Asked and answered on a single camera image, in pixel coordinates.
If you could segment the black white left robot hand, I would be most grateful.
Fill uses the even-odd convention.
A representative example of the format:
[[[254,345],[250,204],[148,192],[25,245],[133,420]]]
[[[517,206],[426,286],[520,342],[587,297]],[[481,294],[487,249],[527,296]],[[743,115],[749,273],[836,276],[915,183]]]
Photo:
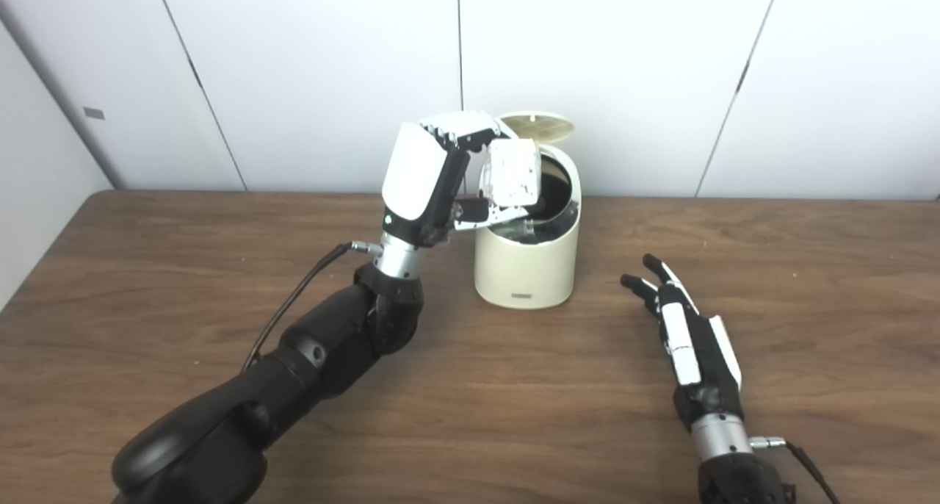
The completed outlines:
[[[453,231],[488,228],[545,209],[541,153],[506,123],[460,110],[404,123],[382,188],[383,230],[430,248]]]

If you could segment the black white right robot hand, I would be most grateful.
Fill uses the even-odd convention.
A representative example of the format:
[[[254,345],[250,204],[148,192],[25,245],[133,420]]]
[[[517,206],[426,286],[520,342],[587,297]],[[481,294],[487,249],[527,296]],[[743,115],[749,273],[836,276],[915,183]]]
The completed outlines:
[[[702,314],[665,261],[647,253],[643,265],[660,283],[624,274],[621,286],[643,300],[658,322],[661,344],[677,381],[673,405],[679,420],[687,430],[709,414],[743,420],[742,371],[721,317]]]

